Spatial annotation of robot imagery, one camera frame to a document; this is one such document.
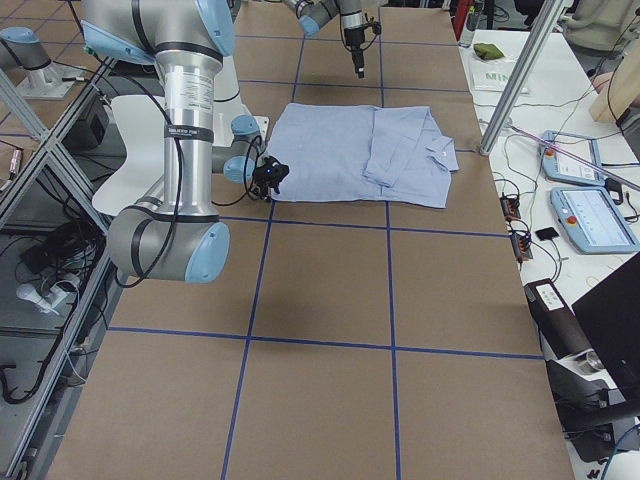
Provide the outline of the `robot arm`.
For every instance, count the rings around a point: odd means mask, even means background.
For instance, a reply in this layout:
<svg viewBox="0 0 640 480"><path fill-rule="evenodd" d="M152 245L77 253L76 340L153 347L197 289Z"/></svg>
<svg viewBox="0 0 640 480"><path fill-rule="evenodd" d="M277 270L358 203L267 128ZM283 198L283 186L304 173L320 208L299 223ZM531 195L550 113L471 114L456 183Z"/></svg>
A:
<svg viewBox="0 0 640 480"><path fill-rule="evenodd" d="M303 34L312 37L334 18L339 19L344 48L350 53L354 71L359 79L365 76L364 44L368 29L361 1L351 0L284 0L284 5L297 19Z"/></svg>
<svg viewBox="0 0 640 480"><path fill-rule="evenodd" d="M230 232L211 199L214 79L233 55L225 1L86 1L86 45L152 65L164 87L162 177L112 221L107 250L137 281L208 283L226 263Z"/></svg>

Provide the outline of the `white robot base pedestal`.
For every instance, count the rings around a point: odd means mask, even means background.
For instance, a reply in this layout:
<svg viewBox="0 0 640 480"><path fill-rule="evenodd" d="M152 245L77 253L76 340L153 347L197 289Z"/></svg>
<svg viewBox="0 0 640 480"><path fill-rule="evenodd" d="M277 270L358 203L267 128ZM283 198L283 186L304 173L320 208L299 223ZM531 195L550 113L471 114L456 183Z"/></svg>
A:
<svg viewBox="0 0 640 480"><path fill-rule="evenodd" d="M213 132L216 147L228 147L233 140L231 122L240 115L252 113L244 104L237 80L234 58L223 58L222 69L214 79Z"/></svg>

